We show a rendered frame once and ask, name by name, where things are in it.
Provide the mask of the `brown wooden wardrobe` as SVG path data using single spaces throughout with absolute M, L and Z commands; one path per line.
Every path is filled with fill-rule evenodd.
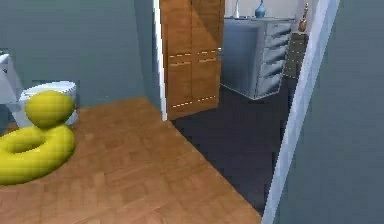
M 218 106 L 226 0 L 159 0 L 167 118 Z

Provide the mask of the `grey chest of drawers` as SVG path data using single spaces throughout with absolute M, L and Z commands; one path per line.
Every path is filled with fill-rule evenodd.
M 280 90 L 290 18 L 225 18 L 221 85 L 251 100 Z

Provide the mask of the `dark brown small cabinet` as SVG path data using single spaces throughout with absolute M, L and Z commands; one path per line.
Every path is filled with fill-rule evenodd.
M 299 78 L 309 36 L 304 32 L 293 32 L 288 46 L 284 75 Z

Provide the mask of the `blue vase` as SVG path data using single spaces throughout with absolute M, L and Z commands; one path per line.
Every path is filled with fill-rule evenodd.
M 255 16 L 257 18 L 263 18 L 266 14 L 266 10 L 263 5 L 264 0 L 260 0 L 259 6 L 255 9 Z

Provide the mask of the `white toilet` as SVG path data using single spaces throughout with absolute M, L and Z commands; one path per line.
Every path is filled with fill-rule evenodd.
M 12 116 L 19 128 L 32 126 L 31 121 L 27 118 L 25 113 L 25 103 L 27 100 L 37 93 L 48 90 L 54 90 L 66 94 L 73 100 L 76 100 L 76 84 L 71 81 L 44 83 L 25 89 L 20 95 L 20 98 L 16 104 L 16 108 L 12 111 Z

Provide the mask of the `golden brown statuette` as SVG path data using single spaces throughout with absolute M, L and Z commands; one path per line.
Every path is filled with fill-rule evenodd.
M 299 21 L 299 26 L 298 26 L 299 32 L 305 32 L 305 30 L 306 30 L 308 10 L 309 10 L 309 2 L 306 0 L 304 12 L 303 12 L 301 20 Z

